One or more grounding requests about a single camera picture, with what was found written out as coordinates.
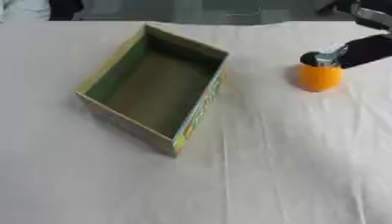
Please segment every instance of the orange cup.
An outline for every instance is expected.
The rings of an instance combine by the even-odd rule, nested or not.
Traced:
[[[343,69],[339,66],[300,66],[299,83],[304,90],[321,92],[340,84]]]

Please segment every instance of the white tablecloth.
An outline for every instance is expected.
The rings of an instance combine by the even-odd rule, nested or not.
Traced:
[[[392,59],[324,93],[291,81],[301,54],[374,31],[155,24],[232,53],[220,96],[171,159],[73,94],[141,25],[0,26],[0,223],[392,223]]]

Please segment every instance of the open box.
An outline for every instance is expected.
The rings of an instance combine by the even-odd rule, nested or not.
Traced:
[[[218,92],[227,56],[146,25],[76,94],[94,115],[175,157]]]

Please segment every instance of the robotic arm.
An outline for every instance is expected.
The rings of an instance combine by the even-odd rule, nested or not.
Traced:
[[[332,5],[353,15],[358,25],[388,34],[350,41],[335,52],[308,52],[301,58],[303,64],[345,69],[392,56],[392,0],[338,0]]]

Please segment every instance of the colorful print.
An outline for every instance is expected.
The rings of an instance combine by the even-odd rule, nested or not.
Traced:
[[[175,138],[174,148],[177,153],[181,152],[182,148],[185,146],[186,140],[189,139],[196,126],[203,118],[208,104],[214,100],[221,87],[222,80],[226,77],[226,74],[226,71],[221,72],[220,75],[211,84],[211,86],[206,90],[206,92],[203,94],[202,101],[200,101],[199,105],[194,110],[191,119],[185,123],[181,134]]]

